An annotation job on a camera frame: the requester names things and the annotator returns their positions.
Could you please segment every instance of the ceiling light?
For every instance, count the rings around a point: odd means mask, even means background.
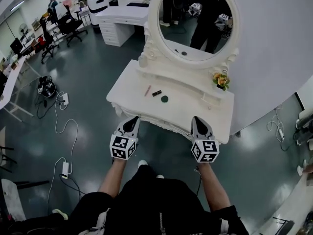
[[[21,1],[18,5],[14,6],[14,7],[11,9],[11,11],[14,10],[14,9],[16,9],[17,7],[19,7],[23,2],[25,2],[25,0]]]

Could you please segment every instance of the yellow flower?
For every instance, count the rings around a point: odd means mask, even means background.
[[[215,74],[214,74],[214,79],[218,79],[218,78],[220,78],[220,76],[221,76],[220,73],[215,73]]]
[[[225,78],[220,77],[220,78],[218,79],[217,83],[218,83],[219,85],[223,85],[224,83],[226,83],[226,80],[225,80]]]

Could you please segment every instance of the zipper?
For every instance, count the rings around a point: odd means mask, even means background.
[[[160,212],[160,230],[162,235],[166,235],[165,228],[163,227],[162,213]]]

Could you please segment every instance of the white vanity table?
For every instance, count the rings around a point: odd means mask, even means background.
[[[144,25],[144,50],[138,61],[130,61],[107,95],[119,116],[123,112],[129,117],[140,116],[188,139],[191,120],[198,116],[212,127],[217,141],[228,142],[234,94],[217,88],[212,81],[216,73],[228,76],[228,67],[239,53],[239,11],[234,0],[226,1],[233,16],[232,33],[225,46],[211,54],[166,40],[158,18],[162,0],[151,0]],[[104,23],[112,27],[113,21],[102,22],[100,27]],[[153,97],[152,93],[159,90],[162,93]],[[161,101],[165,95],[166,103]]]
[[[103,39],[107,45],[121,47],[134,33],[134,25],[143,26],[148,8],[111,6],[97,14]]]

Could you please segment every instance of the sneaker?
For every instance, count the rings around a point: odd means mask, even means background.
[[[298,172],[299,176],[302,176],[302,174],[303,174],[303,168],[302,168],[301,166],[299,166],[299,165],[298,165],[298,167],[297,167],[297,172]]]
[[[297,130],[299,130],[298,129],[298,122],[299,122],[300,120],[299,119],[297,119],[297,121],[295,122],[295,128],[297,129]]]
[[[147,161],[145,160],[140,160],[139,163],[138,163],[138,168],[142,165],[148,165]]]
[[[58,213],[58,214],[61,214],[64,218],[64,220],[68,220],[68,215],[64,212],[61,212],[59,209],[54,209],[52,210],[52,213]]]
[[[169,26],[170,26],[169,23],[165,23],[165,22],[163,22],[162,20],[160,20],[159,23],[160,23],[160,25],[165,26],[165,27],[169,27]]]

